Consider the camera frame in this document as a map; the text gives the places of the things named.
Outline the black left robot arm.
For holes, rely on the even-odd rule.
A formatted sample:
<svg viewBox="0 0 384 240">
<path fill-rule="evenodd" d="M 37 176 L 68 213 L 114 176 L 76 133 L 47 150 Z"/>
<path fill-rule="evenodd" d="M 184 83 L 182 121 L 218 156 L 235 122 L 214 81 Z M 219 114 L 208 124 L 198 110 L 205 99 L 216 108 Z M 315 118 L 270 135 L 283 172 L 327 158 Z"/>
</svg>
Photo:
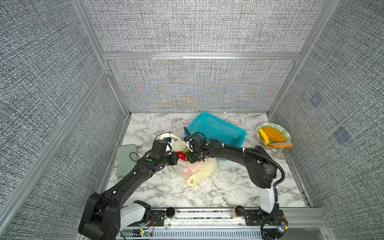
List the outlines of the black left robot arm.
<svg viewBox="0 0 384 240">
<path fill-rule="evenodd" d="M 78 228 L 90 240 L 114 240 L 121 228 L 121 209 L 135 190 L 167 165 L 176 165 L 179 156 L 173 145 L 155 140 L 152 149 L 138 159 L 134 169 L 101 194 L 93 193 L 86 202 Z"/>
</svg>

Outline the translucent yellowish plastic bag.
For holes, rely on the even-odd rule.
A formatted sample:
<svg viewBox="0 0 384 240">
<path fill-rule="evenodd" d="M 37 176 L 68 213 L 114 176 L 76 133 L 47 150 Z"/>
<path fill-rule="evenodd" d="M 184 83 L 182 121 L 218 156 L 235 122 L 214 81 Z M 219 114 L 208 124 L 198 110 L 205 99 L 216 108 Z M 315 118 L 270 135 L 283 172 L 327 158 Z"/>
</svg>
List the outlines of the translucent yellowish plastic bag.
<svg viewBox="0 0 384 240">
<path fill-rule="evenodd" d="M 172 133 L 161 134 L 160 140 L 171 142 L 173 152 L 189 150 L 187 144 Z M 168 166 L 173 174 L 186 178 L 188 186 L 192 188 L 207 180 L 217 168 L 218 160 L 216 158 L 206 158 L 205 162 L 201 161 L 194 164 L 191 164 L 187 159 L 185 161 L 179 159 L 175 166 Z"/>
</svg>

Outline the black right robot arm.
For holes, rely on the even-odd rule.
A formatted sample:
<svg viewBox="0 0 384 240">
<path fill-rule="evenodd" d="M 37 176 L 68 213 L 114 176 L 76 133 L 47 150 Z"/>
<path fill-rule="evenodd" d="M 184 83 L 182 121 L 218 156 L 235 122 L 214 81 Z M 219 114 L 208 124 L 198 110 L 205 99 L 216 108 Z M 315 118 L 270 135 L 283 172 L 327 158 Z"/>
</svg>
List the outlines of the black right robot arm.
<svg viewBox="0 0 384 240">
<path fill-rule="evenodd" d="M 278 220 L 277 186 L 285 180 L 286 175 L 283 168 L 267 154 L 263 147 L 231 146 L 215 139 L 207 140 L 200 132 L 194 134 L 187 132 L 184 141 L 190 148 L 187 159 L 191 163 L 201 162 L 207 158 L 217 158 L 246 167 L 251 182 L 259 189 L 262 222 Z"/>
</svg>

